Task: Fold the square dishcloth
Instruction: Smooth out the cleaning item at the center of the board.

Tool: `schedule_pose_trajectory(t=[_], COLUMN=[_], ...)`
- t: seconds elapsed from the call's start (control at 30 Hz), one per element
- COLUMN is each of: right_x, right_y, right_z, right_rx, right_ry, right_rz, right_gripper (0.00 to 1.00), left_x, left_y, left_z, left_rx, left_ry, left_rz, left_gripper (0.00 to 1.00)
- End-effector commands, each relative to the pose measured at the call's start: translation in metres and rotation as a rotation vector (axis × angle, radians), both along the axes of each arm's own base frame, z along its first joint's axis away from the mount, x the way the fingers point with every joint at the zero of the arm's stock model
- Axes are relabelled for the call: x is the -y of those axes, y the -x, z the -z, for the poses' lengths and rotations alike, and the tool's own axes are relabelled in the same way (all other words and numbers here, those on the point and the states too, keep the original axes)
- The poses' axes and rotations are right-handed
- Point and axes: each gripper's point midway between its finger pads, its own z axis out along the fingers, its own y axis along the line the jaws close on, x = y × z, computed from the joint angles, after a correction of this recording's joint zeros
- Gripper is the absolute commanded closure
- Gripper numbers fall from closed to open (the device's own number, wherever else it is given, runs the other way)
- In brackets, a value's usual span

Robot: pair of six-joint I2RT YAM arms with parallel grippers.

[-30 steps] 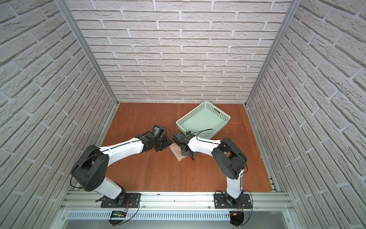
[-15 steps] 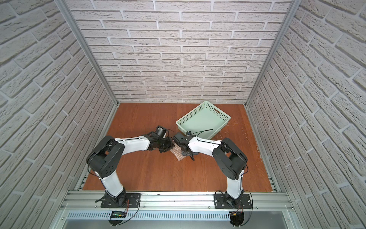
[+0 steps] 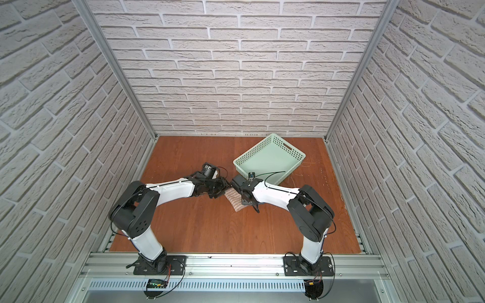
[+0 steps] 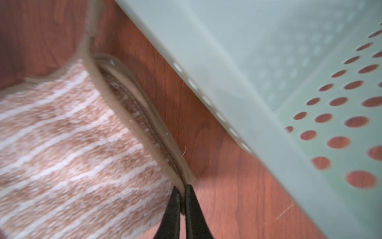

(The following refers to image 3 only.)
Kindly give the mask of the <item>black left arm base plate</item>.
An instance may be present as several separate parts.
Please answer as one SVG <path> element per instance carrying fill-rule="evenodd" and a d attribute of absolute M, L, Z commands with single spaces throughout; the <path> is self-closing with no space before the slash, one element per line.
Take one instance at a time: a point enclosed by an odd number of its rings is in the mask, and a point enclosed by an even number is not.
<path fill-rule="evenodd" d="M 139 255 L 135 262 L 134 275 L 175 275 L 182 276 L 187 256 L 168 255 L 159 256 L 155 261 L 149 261 Z"/>

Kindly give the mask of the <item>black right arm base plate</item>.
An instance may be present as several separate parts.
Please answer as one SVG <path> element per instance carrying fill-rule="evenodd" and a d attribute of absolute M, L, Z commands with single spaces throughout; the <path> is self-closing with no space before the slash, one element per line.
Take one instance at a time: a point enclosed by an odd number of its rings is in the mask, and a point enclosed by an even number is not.
<path fill-rule="evenodd" d="M 335 275 L 331 257 L 320 256 L 315 264 L 311 264 L 300 256 L 284 256 L 283 267 L 285 276 L 317 276 L 330 277 Z"/>

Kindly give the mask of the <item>striped brown white dishcloth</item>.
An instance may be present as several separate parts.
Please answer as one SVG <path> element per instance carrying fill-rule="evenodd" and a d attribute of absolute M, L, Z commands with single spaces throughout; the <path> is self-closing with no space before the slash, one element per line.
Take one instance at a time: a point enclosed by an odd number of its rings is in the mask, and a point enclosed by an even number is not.
<path fill-rule="evenodd" d="M 248 207 L 243 204 L 241 195 L 234 188 L 227 189 L 224 196 L 228 199 L 236 212 Z"/>

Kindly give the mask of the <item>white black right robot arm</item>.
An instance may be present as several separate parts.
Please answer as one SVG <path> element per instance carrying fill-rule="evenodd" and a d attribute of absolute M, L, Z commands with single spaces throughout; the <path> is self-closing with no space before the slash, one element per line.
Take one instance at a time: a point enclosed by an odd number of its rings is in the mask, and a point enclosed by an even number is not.
<path fill-rule="evenodd" d="M 323 255 L 323 243 L 332 226 L 335 213 L 327 202 L 309 185 L 285 188 L 260 178 L 246 179 L 237 175 L 231 186 L 241 195 L 243 205 L 259 212 L 262 204 L 274 205 L 288 211 L 303 235 L 299 254 L 306 266 L 315 268 Z"/>

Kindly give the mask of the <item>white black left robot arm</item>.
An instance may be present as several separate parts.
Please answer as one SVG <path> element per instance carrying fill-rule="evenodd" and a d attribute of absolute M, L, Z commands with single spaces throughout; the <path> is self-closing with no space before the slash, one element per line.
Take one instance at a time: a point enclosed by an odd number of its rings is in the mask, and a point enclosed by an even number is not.
<path fill-rule="evenodd" d="M 164 254 L 164 247 L 151 229 L 157 207 L 177 199 L 203 194 L 211 199 L 218 198 L 228 188 L 230 184 L 225 178 L 208 178 L 199 172 L 166 183 L 144 184 L 134 181 L 112 206 L 109 219 L 144 259 L 153 262 Z"/>

